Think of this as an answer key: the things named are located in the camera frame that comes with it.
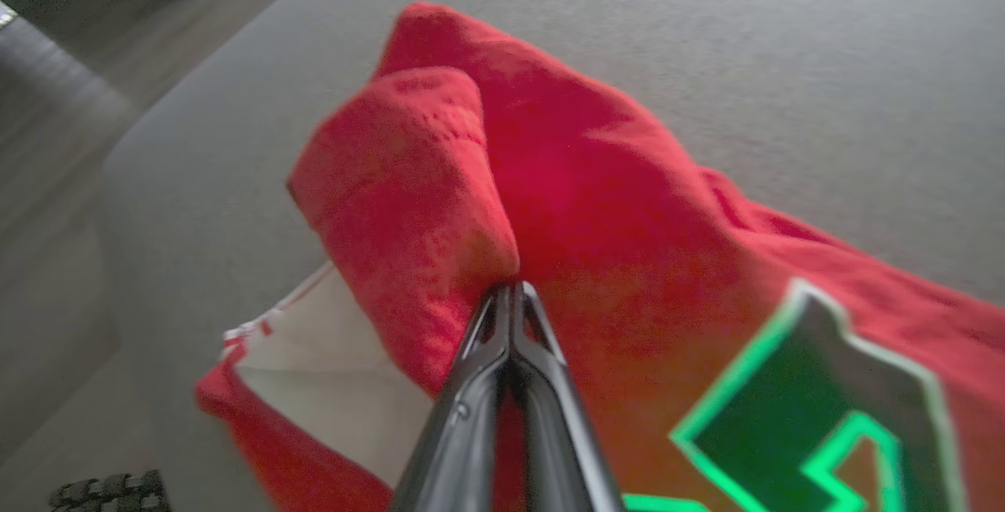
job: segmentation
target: gray table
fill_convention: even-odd
[[[279,0],[109,160],[102,226],[176,509],[269,509],[192,388],[323,261],[283,181],[410,0]],[[1003,0],[431,0],[649,107],[752,198],[1005,302]]]

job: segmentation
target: metal tongs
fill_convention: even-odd
[[[481,298],[390,511],[491,510],[496,413],[511,387],[525,412],[528,510],[624,512],[541,300],[525,282]]]

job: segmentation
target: gray floor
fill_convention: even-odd
[[[36,0],[0,30],[0,509],[156,466],[91,212],[104,158],[274,0]]]

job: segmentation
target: green outline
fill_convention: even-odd
[[[824,512],[861,512],[868,508],[865,499],[837,478],[835,470],[851,455],[863,439],[876,444],[876,471],[879,475],[879,500],[883,512],[904,512],[903,475],[900,471],[900,442],[896,436],[879,424],[867,413],[853,410],[841,419],[839,425],[810,455],[800,471],[822,490],[834,497],[834,504]]]
[[[644,494],[623,494],[621,498],[629,512],[709,512],[708,508],[693,500]]]
[[[701,474],[708,477],[709,480],[722,489],[727,496],[739,504],[740,508],[743,508],[748,512],[771,512],[765,508],[765,506],[761,504],[761,502],[759,502],[754,495],[750,494],[743,486],[734,481],[732,477],[716,465],[714,461],[708,458],[708,456],[697,448],[693,440],[706,429],[712,418],[722,411],[723,407],[725,407],[726,404],[732,400],[737,392],[746,385],[750,376],[757,369],[761,368],[762,365],[764,365],[765,360],[767,360],[767,358],[778,349],[782,341],[789,336],[792,329],[798,322],[797,316],[801,313],[802,308],[807,304],[810,296],[818,298],[818,300],[832,312],[835,320],[837,321],[838,333],[845,341],[847,341],[848,345],[873,358],[900,367],[904,371],[915,375],[915,377],[922,383],[925,391],[926,405],[928,406],[928,410],[932,416],[935,434],[938,439],[939,454],[944,470],[943,482],[946,485],[950,509],[953,512],[965,512],[967,509],[966,491],[963,488],[962,476],[960,474],[954,429],[949,411],[947,410],[946,400],[938,377],[932,371],[917,362],[855,335],[854,331],[851,329],[850,320],[844,308],[825,292],[802,279],[792,280],[789,285],[789,290],[786,292],[785,298],[783,298],[782,304],[779,306],[778,310],[776,310],[775,313],[768,319],[761,331],[754,336],[754,338],[726,367],[719,378],[715,380],[713,385],[705,392],[705,394],[702,394],[699,400],[695,402],[691,410],[685,414],[683,418],[681,418],[680,422],[672,431],[670,431],[668,434],[670,441],[680,448],[680,451],[683,452],[684,456],[690,460],[691,464],[693,464],[694,467],[701,472]],[[885,457],[887,454],[882,452],[883,444],[888,446],[886,438],[891,435],[874,420],[872,420],[872,422],[881,429],[881,433],[873,430],[870,430],[870,432],[877,434],[877,437],[874,437],[873,439],[876,441],[877,446],[880,447],[880,453]],[[840,433],[839,430],[840,428],[837,428],[835,429],[835,432]],[[833,441],[835,439],[836,435],[832,433],[829,436],[829,440]],[[825,442],[825,444],[821,446],[820,450],[814,452],[814,455],[810,456],[802,468],[804,473],[806,473],[807,467],[811,467],[811,470],[815,474],[820,473],[813,467],[816,467],[817,462],[823,459],[819,455],[821,452],[826,450],[826,453],[824,453],[824,457],[826,457],[836,451],[828,449],[828,446],[832,443],[833,442]],[[891,468],[886,466],[883,466],[880,469],[892,471]],[[837,481],[837,483],[843,486],[844,489],[842,490],[840,487],[834,486],[827,479],[825,479],[825,477],[834,479],[834,481]],[[835,494],[835,496],[845,494],[846,491],[850,491],[850,489],[844,486],[843,483],[840,483],[840,481],[834,478],[830,473],[819,478],[814,477],[813,480],[820,483],[825,490],[831,492],[831,494]],[[901,482],[902,481],[897,480],[895,482],[891,481],[890,483],[885,483],[883,480],[880,480],[881,486],[884,487],[898,487]],[[891,495],[883,493],[882,498],[884,505],[887,502],[887,497],[891,499],[888,502],[893,502]],[[855,498],[857,498],[859,502],[861,501],[861,497],[858,497],[858,495],[855,495]],[[844,509],[854,510],[854,508],[847,508],[848,506],[849,503],[846,499],[839,500],[827,512],[835,512],[837,510]]]

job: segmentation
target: green graphic print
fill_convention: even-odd
[[[854,334],[832,298],[794,281],[778,312],[669,434],[747,512],[857,512],[835,471],[875,448],[882,512],[965,512],[942,387],[918,363]],[[634,512],[714,512],[625,495]]]

